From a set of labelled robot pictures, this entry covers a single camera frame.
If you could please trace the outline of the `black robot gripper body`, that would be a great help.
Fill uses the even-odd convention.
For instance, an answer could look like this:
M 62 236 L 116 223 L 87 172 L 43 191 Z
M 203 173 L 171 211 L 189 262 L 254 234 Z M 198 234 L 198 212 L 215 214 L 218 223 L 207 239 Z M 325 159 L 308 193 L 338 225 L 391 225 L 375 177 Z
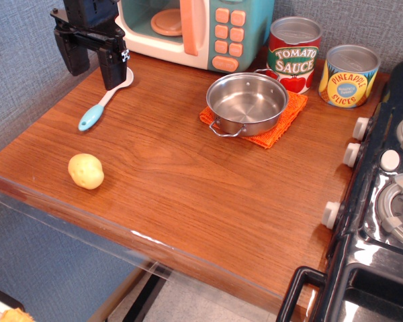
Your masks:
M 116 23 L 118 1 L 69 0 L 63 3 L 63 9 L 54 8 L 50 14 L 64 31 L 103 36 L 118 50 L 126 49 L 125 33 Z

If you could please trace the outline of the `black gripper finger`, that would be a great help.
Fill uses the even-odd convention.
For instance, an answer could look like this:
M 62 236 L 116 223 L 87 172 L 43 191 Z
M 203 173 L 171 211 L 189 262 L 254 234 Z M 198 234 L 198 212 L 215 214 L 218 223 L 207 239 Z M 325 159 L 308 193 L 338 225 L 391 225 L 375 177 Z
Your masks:
M 62 59 L 73 76 L 79 76 L 89 70 L 90 61 L 87 49 L 78 43 L 74 34 L 55 30 L 54 37 Z
M 98 59 L 106 90 L 111 90 L 126 80 L 127 61 L 130 59 L 128 49 L 118 52 L 101 49 Z

